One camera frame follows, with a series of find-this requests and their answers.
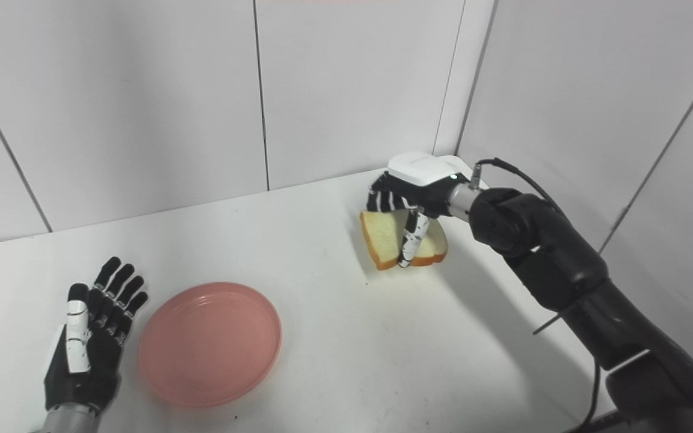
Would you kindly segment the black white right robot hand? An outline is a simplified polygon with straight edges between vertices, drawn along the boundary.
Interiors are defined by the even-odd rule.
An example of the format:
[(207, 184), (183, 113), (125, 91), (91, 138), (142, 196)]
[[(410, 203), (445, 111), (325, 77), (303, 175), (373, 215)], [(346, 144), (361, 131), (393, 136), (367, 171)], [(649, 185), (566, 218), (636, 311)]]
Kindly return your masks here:
[(377, 269), (428, 266), (446, 257), (439, 217), (467, 221), (479, 191), (443, 157), (422, 152), (394, 156), (369, 187), (360, 224)]

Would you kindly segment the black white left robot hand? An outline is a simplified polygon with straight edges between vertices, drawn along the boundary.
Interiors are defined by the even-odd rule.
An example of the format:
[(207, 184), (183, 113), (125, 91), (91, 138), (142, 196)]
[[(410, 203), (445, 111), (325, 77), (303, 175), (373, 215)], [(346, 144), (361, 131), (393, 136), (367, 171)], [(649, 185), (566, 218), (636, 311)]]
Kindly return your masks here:
[(79, 405), (94, 416), (119, 388), (123, 347), (138, 311), (148, 301), (135, 266), (109, 258), (93, 284), (74, 283), (65, 324), (44, 378), (46, 409)]

